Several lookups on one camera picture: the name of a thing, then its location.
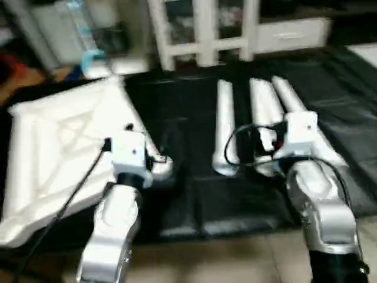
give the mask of black surface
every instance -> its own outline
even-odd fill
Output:
[[[224,177],[211,166],[217,80],[233,82],[239,126],[251,119],[249,77],[269,80],[272,75],[288,78],[308,109],[319,113],[321,129],[349,164],[349,168],[341,168],[341,174],[355,213],[377,213],[377,71],[345,50],[319,51],[309,57],[140,74],[127,79],[127,91],[146,128],[157,146],[168,140],[167,150],[176,164],[174,180],[142,191],[142,225],[136,243],[212,239],[298,226],[297,215],[285,198],[283,181],[255,172]],[[8,105],[82,83],[24,88]],[[4,112],[2,116],[4,176],[11,121]],[[252,156],[251,144],[248,137],[237,139],[237,151],[244,161]],[[88,208],[64,219],[40,251],[84,246],[92,229],[92,213],[93,208]]]
[[[260,22],[280,22],[317,17],[338,19],[354,15],[377,13],[377,2],[375,0],[308,0],[308,2],[311,3],[305,3],[305,1],[300,0],[300,4],[290,13],[284,11],[285,9],[283,10],[285,13],[279,13],[279,11],[275,12],[275,14],[271,13],[273,17],[271,17],[271,15],[266,17],[266,13],[264,13],[264,15],[260,17]]]
[[[360,15],[335,17],[329,34],[328,45],[352,45],[377,41],[377,1],[374,11],[369,9]]]
[[[272,18],[291,15],[298,6],[298,0],[262,0],[260,3],[260,16],[262,18]]]

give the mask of white drawer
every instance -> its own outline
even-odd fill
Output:
[[[256,53],[324,46],[329,25],[325,18],[261,24],[257,29]]]

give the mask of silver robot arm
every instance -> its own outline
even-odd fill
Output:
[[[82,253],[77,273],[80,283],[124,282],[131,244],[138,231],[139,190],[151,186],[147,170],[146,137],[124,131],[111,139],[116,184],[97,206],[94,230]]]
[[[260,111],[254,108],[257,111],[253,112],[253,120],[260,121],[273,114],[276,121],[281,115],[285,123],[283,144],[272,157],[279,161],[261,163],[256,170],[266,176],[282,175],[286,179],[288,197],[301,217],[312,266],[312,282],[366,283],[369,270],[362,261],[356,219],[341,197],[343,182],[334,171],[345,162],[318,129],[317,114],[303,107],[293,89],[286,87],[286,81],[275,78],[274,83],[291,112],[283,117],[283,114],[271,111],[271,105],[279,101],[272,88],[265,88],[264,91],[269,89],[270,93],[263,96],[263,101],[256,95],[259,89],[252,89],[252,103],[263,104]],[[313,160],[295,159],[300,156],[310,156]],[[284,163],[285,157],[292,157],[291,162]]]

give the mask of black mat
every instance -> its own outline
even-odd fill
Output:
[[[310,57],[184,73],[140,74],[126,80],[126,89],[156,144],[160,145],[168,135],[169,154],[177,165],[172,187],[143,192],[137,243],[212,239],[299,225],[285,198],[283,182],[253,172],[224,177],[211,166],[217,80],[222,78],[234,85],[239,126],[251,122],[249,78],[270,80],[273,75],[287,78],[308,109],[319,113],[321,129],[349,163],[350,169],[343,169],[342,174],[347,179],[355,213],[377,214],[377,70],[347,50],[319,51]],[[59,83],[24,88],[8,105],[73,86]],[[5,113],[2,117],[4,174],[10,119]],[[249,160],[252,155],[250,143],[247,138],[237,141],[242,160]],[[92,212],[93,208],[88,208],[64,219],[40,251],[84,246],[91,233]],[[63,231],[74,232],[62,236]]]

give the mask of floor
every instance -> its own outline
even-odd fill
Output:
[[[377,283],[377,218],[359,223],[364,259]],[[75,282],[78,255],[64,274]],[[128,283],[310,283],[301,231],[133,249]]]

